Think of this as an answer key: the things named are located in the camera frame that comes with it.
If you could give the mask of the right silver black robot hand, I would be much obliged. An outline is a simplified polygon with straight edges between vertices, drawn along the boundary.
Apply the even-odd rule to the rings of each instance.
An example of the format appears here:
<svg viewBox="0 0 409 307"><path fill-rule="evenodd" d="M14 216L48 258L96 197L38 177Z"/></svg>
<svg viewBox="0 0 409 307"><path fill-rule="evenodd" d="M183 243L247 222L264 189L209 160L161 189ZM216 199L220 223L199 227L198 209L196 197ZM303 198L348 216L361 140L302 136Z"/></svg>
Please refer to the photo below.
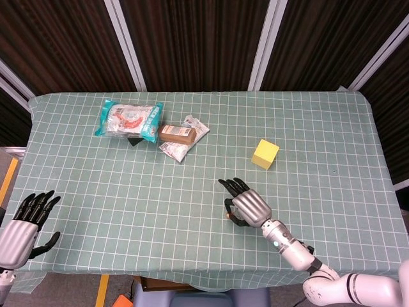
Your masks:
<svg viewBox="0 0 409 307"><path fill-rule="evenodd" d="M232 198L224 200L230 220L237 226L251 226L261 228L272 218L272 210L264 199L251 189L242 179L218 179Z"/></svg>

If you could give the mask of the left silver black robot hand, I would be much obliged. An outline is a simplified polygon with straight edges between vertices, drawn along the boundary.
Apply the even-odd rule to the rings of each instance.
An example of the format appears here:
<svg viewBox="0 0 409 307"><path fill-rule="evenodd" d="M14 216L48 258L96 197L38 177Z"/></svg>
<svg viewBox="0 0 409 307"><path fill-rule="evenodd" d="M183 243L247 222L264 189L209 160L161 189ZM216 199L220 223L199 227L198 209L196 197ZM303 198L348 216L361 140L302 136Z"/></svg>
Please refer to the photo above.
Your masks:
<svg viewBox="0 0 409 307"><path fill-rule="evenodd" d="M60 201L51 190L46 193L32 193L19 205L11 221L0 233L0 272L14 271L50 251L61 235L55 232L42 246L35 246L51 210Z"/></svg>

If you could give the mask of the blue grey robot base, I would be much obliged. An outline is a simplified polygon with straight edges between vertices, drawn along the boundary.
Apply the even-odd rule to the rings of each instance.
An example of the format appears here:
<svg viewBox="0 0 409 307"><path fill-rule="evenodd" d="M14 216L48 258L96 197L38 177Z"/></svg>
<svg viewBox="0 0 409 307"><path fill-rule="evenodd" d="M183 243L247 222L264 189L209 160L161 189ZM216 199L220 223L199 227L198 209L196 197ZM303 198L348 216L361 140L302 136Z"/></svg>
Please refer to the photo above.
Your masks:
<svg viewBox="0 0 409 307"><path fill-rule="evenodd" d="M136 286L133 307L271 307L269 288L226 292L163 290L145 292Z"/></svg>

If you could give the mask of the yellow foam cube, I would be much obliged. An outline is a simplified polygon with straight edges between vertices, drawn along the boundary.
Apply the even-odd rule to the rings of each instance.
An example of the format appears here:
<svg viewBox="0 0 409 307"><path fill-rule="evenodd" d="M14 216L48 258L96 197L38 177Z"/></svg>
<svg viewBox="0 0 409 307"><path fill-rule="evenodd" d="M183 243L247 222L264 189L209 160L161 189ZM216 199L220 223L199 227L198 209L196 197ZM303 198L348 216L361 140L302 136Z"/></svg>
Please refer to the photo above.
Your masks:
<svg viewBox="0 0 409 307"><path fill-rule="evenodd" d="M279 151L279 147L265 139L261 139L256 147L251 162L255 165L268 170L274 162Z"/></svg>

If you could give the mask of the green checked tablecloth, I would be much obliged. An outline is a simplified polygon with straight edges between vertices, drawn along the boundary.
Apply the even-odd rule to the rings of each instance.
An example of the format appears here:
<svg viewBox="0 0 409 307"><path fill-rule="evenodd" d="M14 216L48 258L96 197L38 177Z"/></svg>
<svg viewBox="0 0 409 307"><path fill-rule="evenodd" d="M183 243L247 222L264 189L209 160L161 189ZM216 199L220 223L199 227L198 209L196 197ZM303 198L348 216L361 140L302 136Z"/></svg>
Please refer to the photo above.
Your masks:
<svg viewBox="0 0 409 307"><path fill-rule="evenodd" d="M182 162L156 144L95 136L106 100L162 102L209 129ZM409 238L363 95L330 92L51 93L29 101L33 127L5 219L31 193L53 190L37 243L46 254L17 272L32 292L49 272L130 274L208 290L300 283L257 229L226 218L218 179L241 178L291 234L339 274L396 277ZM279 147L268 170L251 162L261 139Z"/></svg>

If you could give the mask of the silver red foil packet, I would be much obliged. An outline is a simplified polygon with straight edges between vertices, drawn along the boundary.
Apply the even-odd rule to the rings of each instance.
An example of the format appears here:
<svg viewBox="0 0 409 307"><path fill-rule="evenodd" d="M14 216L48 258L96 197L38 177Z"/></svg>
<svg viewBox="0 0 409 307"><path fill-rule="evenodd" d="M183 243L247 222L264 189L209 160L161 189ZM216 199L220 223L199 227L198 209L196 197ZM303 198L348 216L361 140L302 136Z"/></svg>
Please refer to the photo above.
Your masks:
<svg viewBox="0 0 409 307"><path fill-rule="evenodd" d="M177 162L184 160L188 151L210 129L199 119L187 115L180 126L165 124L160 126L158 136L163 143L159 148Z"/></svg>

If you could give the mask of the yellow floor tape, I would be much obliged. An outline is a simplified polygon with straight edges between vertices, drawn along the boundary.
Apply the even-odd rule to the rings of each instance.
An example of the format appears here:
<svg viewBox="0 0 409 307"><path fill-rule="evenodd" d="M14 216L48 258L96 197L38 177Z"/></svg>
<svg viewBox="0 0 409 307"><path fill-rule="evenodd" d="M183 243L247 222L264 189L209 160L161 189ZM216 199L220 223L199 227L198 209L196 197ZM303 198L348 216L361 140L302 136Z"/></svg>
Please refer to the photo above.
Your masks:
<svg viewBox="0 0 409 307"><path fill-rule="evenodd" d="M108 283L109 275L108 274L101 275L95 301L95 307L104 307Z"/></svg>

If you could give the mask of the brown rectangular snack bar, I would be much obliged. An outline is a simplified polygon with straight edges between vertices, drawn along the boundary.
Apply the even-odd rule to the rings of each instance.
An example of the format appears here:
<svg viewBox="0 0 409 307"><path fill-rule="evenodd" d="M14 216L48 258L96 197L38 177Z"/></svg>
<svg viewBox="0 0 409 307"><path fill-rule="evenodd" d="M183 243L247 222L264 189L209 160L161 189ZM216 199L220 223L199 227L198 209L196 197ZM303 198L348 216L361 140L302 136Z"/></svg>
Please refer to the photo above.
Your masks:
<svg viewBox="0 0 409 307"><path fill-rule="evenodd" d="M195 128L163 125L158 129L159 139L165 142L190 145L196 138Z"/></svg>

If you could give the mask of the brown wooden board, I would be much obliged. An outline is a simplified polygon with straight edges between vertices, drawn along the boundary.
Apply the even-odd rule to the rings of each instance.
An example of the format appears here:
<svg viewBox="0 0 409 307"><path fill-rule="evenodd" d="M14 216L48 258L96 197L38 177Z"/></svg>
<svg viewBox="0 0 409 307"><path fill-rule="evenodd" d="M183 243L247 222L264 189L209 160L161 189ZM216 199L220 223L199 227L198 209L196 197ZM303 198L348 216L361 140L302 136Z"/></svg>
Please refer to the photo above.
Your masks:
<svg viewBox="0 0 409 307"><path fill-rule="evenodd" d="M195 290L194 287L183 284L183 283L176 283L173 281L167 281L162 279L154 279L154 278L146 278L146 277L135 277L135 279L139 280L142 289L145 292L152 292L152 291L185 291L185 290Z"/></svg>

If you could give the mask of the orange box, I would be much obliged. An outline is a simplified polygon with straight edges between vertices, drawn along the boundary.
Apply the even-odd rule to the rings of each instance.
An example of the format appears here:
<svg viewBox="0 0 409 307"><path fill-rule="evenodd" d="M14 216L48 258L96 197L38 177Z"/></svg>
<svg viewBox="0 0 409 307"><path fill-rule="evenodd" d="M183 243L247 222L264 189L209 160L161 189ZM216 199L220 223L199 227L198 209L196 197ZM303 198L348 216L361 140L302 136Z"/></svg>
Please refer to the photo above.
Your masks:
<svg viewBox="0 0 409 307"><path fill-rule="evenodd" d="M133 307L133 302L125 295L117 297L112 307Z"/></svg>

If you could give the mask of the teal white snack bag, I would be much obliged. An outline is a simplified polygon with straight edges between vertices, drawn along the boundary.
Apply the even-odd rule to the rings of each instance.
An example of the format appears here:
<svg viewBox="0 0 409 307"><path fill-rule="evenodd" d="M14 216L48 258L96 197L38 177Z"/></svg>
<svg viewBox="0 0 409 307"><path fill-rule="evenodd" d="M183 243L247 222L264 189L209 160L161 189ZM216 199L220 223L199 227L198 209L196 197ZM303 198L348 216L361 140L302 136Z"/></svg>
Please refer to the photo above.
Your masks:
<svg viewBox="0 0 409 307"><path fill-rule="evenodd" d="M137 138L156 143L164 104L122 104L106 100L95 136Z"/></svg>

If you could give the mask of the white partition frame post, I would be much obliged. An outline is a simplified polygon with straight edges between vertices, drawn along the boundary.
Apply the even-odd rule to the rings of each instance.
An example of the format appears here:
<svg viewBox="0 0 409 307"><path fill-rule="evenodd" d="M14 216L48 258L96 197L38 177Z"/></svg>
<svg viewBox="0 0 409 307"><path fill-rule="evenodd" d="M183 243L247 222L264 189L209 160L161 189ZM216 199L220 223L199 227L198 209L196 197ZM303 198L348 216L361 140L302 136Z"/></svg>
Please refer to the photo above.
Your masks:
<svg viewBox="0 0 409 307"><path fill-rule="evenodd" d="M401 45L409 36L409 14L402 20L399 26L386 39L374 56L369 60L360 73L354 78L348 89L359 91L374 73L384 64L388 57Z"/></svg>
<svg viewBox="0 0 409 307"><path fill-rule="evenodd" d="M35 97L35 94L1 58L0 88L26 111L30 112L28 101Z"/></svg>
<svg viewBox="0 0 409 307"><path fill-rule="evenodd" d="M116 37L125 57L130 75L137 91L146 92L147 87L137 58L120 0L104 0Z"/></svg>
<svg viewBox="0 0 409 307"><path fill-rule="evenodd" d="M269 0L252 66L248 91L259 91L261 89L287 3L288 0Z"/></svg>

